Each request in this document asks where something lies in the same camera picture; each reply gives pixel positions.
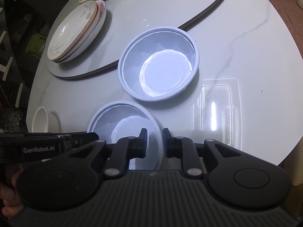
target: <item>finger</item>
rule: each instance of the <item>finger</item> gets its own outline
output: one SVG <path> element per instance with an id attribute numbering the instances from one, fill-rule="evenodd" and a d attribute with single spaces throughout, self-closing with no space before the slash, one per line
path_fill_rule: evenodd
<path id="1" fill-rule="evenodd" d="M 15 206 L 15 207 L 3 207 L 2 214 L 8 219 L 15 217 L 21 210 L 23 206 Z"/>
<path id="2" fill-rule="evenodd" d="M 3 200 L 3 203 L 4 203 L 5 206 L 9 206 L 9 207 L 21 205 L 21 201 L 20 201 L 19 196 L 16 192 L 15 192 L 15 197 L 14 197 L 13 200 Z"/>
<path id="3" fill-rule="evenodd" d="M 16 187 L 16 183 L 18 180 L 18 177 L 20 176 L 20 174 L 22 173 L 23 170 L 20 170 L 18 172 L 16 172 L 13 176 L 12 176 L 12 185 L 15 188 Z"/>
<path id="4" fill-rule="evenodd" d="M 14 197 L 14 191 L 10 187 L 4 185 L 3 183 L 0 183 L 0 199 L 13 200 Z"/>

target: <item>white bowl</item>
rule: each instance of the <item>white bowl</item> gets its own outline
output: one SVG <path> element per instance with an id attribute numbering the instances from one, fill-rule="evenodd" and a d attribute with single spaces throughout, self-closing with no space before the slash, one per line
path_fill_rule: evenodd
<path id="1" fill-rule="evenodd" d="M 118 77 L 124 90 L 142 101 L 169 99 L 196 75 L 200 54 L 183 30 L 157 27 L 137 36 L 124 50 Z"/>
<path id="2" fill-rule="evenodd" d="M 59 25 L 47 50 L 50 60 L 57 60 L 88 30 L 96 13 L 95 1 L 88 1 L 76 7 Z"/>
<path id="3" fill-rule="evenodd" d="M 31 132 L 59 132 L 59 123 L 55 115 L 48 112 L 45 107 L 40 106 L 31 123 Z"/>
<path id="4" fill-rule="evenodd" d="M 162 134 L 156 120 L 141 105 L 130 101 L 111 102 L 94 115 L 87 132 L 96 132 L 100 139 L 111 144 L 123 137 L 138 137 L 142 128 L 148 133 L 146 157 L 130 160 L 129 169 L 159 169 L 163 158 Z"/>
<path id="5" fill-rule="evenodd" d="M 104 21 L 106 17 L 106 3 L 102 0 L 96 1 L 102 7 L 102 11 L 100 11 L 99 18 L 97 20 L 97 24 L 95 25 L 95 28 L 88 34 L 84 35 L 84 40 L 81 40 L 81 43 L 78 43 L 75 48 L 73 49 L 73 52 L 64 60 L 56 61 L 56 63 L 63 63 L 70 61 L 72 59 L 75 59 L 77 56 L 79 56 L 96 38 L 98 33 L 100 32 Z"/>

